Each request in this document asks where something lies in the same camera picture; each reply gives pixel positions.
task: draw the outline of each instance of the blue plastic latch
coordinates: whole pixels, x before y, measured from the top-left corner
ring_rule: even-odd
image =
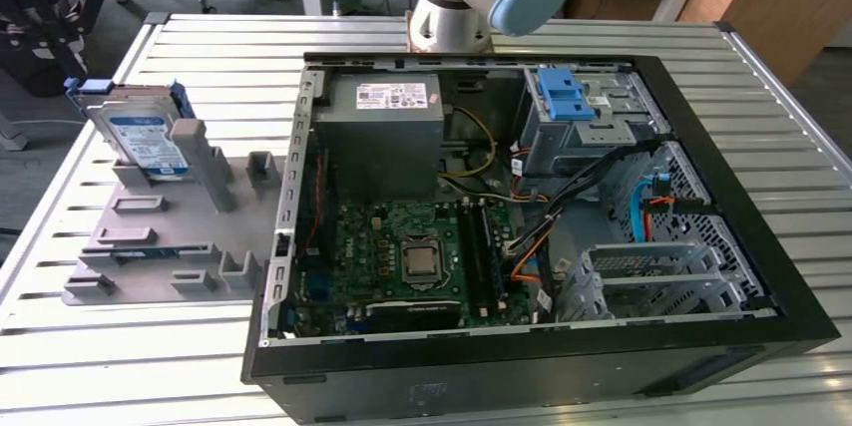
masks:
[[[549,106],[552,120],[592,120],[594,111],[585,105],[582,85],[566,69],[538,69],[537,85]]]
[[[85,113],[85,106],[77,102],[76,97],[78,95],[109,95],[112,92],[112,88],[116,84],[112,83],[112,80],[98,80],[89,79],[82,84],[80,84],[80,79],[65,79],[62,83],[65,87],[65,97],[70,100],[70,103],[77,108],[80,115],[82,115],[84,119],[88,119],[89,116]]]
[[[169,91],[172,92],[172,100],[174,101],[177,112],[181,114],[181,117],[184,119],[194,119],[196,113],[192,110],[192,104],[186,97],[186,87],[184,87],[184,85],[178,82],[172,82],[169,85]]]

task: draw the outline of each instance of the metal slotted table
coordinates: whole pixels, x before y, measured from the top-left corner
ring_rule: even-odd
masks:
[[[552,22],[497,52],[662,59],[842,338],[700,393],[394,424],[852,421],[852,168],[737,35],[712,25]],[[228,156],[284,153],[302,54],[405,49],[402,19],[173,15],[148,23],[114,80],[186,86]],[[10,423],[294,424],[240,382],[250,304],[65,306],[60,291],[114,178],[82,130],[0,269],[0,418]]]

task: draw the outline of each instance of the green motherboard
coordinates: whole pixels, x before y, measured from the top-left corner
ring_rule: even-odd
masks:
[[[336,222],[334,268],[329,300],[358,305],[381,301],[449,300],[460,303],[458,327],[528,323],[522,288],[502,292],[504,307],[488,315],[470,311],[456,203],[388,202],[341,205]],[[489,233],[498,247],[510,237],[508,210],[486,205]],[[341,313],[325,313],[314,325],[322,334],[346,334]]]

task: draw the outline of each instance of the floor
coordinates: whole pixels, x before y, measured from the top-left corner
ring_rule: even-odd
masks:
[[[210,0],[220,13],[301,14],[301,0]],[[402,15],[406,0],[390,0],[394,15]],[[386,12],[384,0],[353,0],[349,8]],[[130,0],[120,6],[105,0],[94,32],[86,39],[85,57],[94,77],[110,77],[149,11],[197,13],[196,0]],[[852,153],[852,49],[826,49],[810,66],[792,93],[822,125],[846,154]],[[24,152],[0,150],[0,227],[22,228],[41,199],[53,174],[73,143],[80,117],[62,97],[32,98],[0,70],[0,113],[29,138]],[[0,261],[13,244],[13,236],[0,234]]]

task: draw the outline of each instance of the metal mesh panel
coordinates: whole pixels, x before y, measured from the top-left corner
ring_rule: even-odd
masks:
[[[722,272],[716,248],[689,242],[600,244],[566,273],[560,321],[741,312],[734,272]]]
[[[680,147],[673,142],[666,142],[653,157],[642,156],[633,160],[629,167],[613,172],[613,179],[606,183],[606,185],[617,185],[617,183],[628,185],[626,188],[621,188],[609,195],[614,204],[612,215],[614,217],[616,237],[620,237],[626,242],[634,242],[629,226],[628,192],[642,178],[657,173],[670,174],[670,189],[674,197],[698,197],[709,201],[708,193],[688,165]],[[740,282],[740,287],[748,296],[762,295],[762,288],[750,271],[750,265],[733,241],[733,236],[724,224],[724,220],[718,216],[709,214],[654,214],[650,218],[650,235],[658,241],[698,240],[714,246],[724,257],[724,263],[718,269],[741,273],[745,279]]]

